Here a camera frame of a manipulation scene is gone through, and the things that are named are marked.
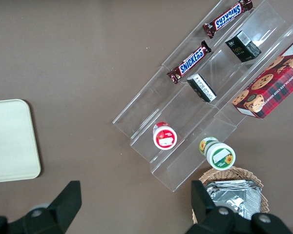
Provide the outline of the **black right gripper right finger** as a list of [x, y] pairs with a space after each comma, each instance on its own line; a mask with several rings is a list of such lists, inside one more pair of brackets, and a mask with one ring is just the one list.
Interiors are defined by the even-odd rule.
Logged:
[[188, 234], [252, 234], [251, 222], [231, 209], [216, 206], [199, 180], [191, 182], [191, 205], [198, 223]]

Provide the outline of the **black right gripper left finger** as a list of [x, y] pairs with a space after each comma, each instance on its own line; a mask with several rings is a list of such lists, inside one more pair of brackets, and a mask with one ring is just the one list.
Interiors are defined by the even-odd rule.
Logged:
[[13, 234], [64, 234], [82, 205], [81, 184], [71, 181], [46, 207], [36, 208], [11, 223]]

